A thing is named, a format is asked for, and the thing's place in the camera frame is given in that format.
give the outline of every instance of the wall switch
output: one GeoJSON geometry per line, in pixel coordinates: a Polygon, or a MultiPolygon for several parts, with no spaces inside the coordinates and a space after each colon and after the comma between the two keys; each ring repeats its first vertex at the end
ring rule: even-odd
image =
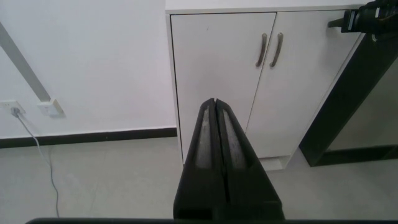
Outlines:
{"type": "Polygon", "coordinates": [[[37,106],[46,116],[60,116],[63,114],[63,110],[57,100],[39,103],[37,106]]]}
{"type": "Polygon", "coordinates": [[[25,113],[25,110],[20,106],[20,104],[16,100],[10,100],[10,101],[2,101],[0,102],[0,107],[6,111],[7,113],[11,114],[11,108],[16,107],[19,108],[19,112],[25,113]]]}

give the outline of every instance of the white wall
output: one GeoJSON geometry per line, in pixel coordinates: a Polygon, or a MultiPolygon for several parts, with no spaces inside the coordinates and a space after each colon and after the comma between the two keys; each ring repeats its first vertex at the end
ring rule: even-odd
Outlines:
{"type": "MultiPolygon", "coordinates": [[[[39,136],[175,127],[164,1],[0,0],[0,21],[66,117],[39,100],[0,49],[0,101],[39,136]]],[[[0,138],[27,136],[0,110],[0,138]]]]}

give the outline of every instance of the plug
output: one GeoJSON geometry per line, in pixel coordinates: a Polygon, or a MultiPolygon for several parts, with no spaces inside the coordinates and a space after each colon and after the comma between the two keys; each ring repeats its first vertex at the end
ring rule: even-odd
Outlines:
{"type": "Polygon", "coordinates": [[[20,111],[19,108],[16,108],[16,107],[12,107],[12,108],[11,108],[11,114],[12,114],[14,117],[19,118],[19,113],[21,113],[21,111],[20,111]]]}

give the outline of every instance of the black frame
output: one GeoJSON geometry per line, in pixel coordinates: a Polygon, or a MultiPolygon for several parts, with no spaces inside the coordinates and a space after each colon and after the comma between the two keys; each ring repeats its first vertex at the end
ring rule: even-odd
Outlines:
{"type": "Polygon", "coordinates": [[[398,38],[366,34],[300,143],[310,166],[397,159],[398,146],[327,151],[330,144],[398,57],[398,38]]]}

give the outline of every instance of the metal bar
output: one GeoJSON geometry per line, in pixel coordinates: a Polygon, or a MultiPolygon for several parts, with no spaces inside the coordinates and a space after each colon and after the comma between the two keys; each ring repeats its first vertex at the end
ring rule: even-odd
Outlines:
{"type": "Polygon", "coordinates": [[[24,56],[19,51],[17,45],[14,43],[6,28],[0,22],[0,45],[11,59],[15,67],[25,78],[25,81],[29,84],[33,92],[39,98],[41,102],[47,102],[51,100],[50,95],[41,84],[36,74],[33,72],[24,56]]]}

